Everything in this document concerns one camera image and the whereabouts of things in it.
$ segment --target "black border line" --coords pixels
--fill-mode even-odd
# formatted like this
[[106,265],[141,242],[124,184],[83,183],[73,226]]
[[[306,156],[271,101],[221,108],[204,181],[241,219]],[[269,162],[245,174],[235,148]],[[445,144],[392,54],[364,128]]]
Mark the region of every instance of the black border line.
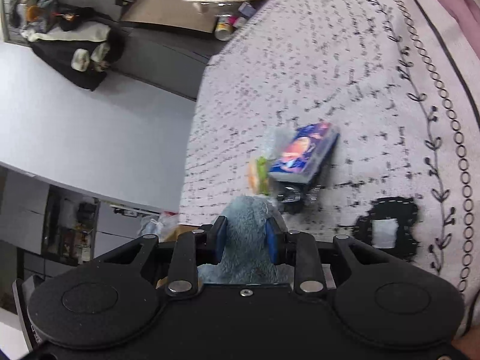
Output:
[[425,20],[427,21],[428,25],[430,26],[430,29],[431,29],[431,30],[433,31],[433,33],[435,34],[435,37],[437,38],[438,43],[439,43],[440,46],[442,47],[443,52],[445,53],[445,56],[447,57],[448,61],[450,62],[450,65],[452,65],[452,68],[453,68],[453,70],[455,71],[455,74],[457,75],[458,80],[459,80],[460,83],[462,84],[463,90],[465,91],[465,95],[467,96],[467,98],[468,98],[469,101],[470,101],[470,106],[472,107],[473,114],[475,115],[475,119],[477,120],[478,130],[480,131],[480,114],[479,114],[479,110],[478,110],[478,108],[477,108],[477,105],[476,105],[476,103],[475,103],[475,100],[473,99],[472,93],[470,92],[469,86],[468,86],[467,83],[465,82],[465,79],[463,78],[462,73],[460,73],[460,70],[458,69],[458,66],[457,66],[457,64],[455,63],[455,60],[453,59],[452,55],[451,55],[450,52],[448,51],[448,48],[447,48],[445,42],[443,41],[443,38],[442,38],[442,36],[440,35],[440,32],[438,32],[438,30],[437,30],[437,28],[435,27],[435,25],[431,22],[430,18],[428,17],[428,15],[426,14],[426,12],[423,10],[423,8],[422,8],[422,6],[420,5],[420,3],[418,2],[418,0],[414,0],[414,2],[415,2],[415,4],[417,5],[417,7],[418,7],[418,9],[420,10],[420,12],[422,13],[423,17],[425,17]]

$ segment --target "screw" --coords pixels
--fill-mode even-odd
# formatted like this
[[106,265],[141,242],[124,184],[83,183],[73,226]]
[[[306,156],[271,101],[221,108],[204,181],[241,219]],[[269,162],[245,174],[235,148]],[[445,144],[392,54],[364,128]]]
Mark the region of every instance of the screw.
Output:
[[252,296],[253,294],[254,292],[251,289],[243,289],[240,291],[240,295],[242,295],[243,297],[249,297],[249,296]]
[[300,290],[306,293],[320,292],[323,290],[323,284],[316,280],[307,280],[300,284]]
[[186,280],[172,281],[169,284],[169,290],[172,291],[174,294],[190,291],[191,290],[191,282],[186,281]]

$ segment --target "pink fabric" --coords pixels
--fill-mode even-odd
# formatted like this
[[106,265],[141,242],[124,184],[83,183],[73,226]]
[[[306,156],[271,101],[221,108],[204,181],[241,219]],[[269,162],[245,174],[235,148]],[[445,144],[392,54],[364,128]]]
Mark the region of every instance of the pink fabric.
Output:
[[474,0],[438,0],[457,21],[475,54],[480,58],[480,8]]

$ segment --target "stuffed animal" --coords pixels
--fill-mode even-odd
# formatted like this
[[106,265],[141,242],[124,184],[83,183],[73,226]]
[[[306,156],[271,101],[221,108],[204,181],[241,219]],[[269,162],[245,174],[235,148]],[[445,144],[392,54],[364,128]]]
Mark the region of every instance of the stuffed animal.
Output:
[[222,261],[218,265],[198,267],[204,283],[267,284],[289,283],[293,268],[270,262],[265,237],[265,222],[274,217],[282,230],[287,229],[278,210],[267,199],[239,196],[225,207],[228,220]]

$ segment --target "blue and pink package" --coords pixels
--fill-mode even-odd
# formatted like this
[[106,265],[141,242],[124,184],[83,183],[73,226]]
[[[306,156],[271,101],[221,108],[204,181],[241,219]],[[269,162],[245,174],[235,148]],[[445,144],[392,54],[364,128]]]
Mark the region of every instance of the blue and pink package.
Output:
[[308,184],[339,136],[331,123],[301,127],[268,175],[277,181]]

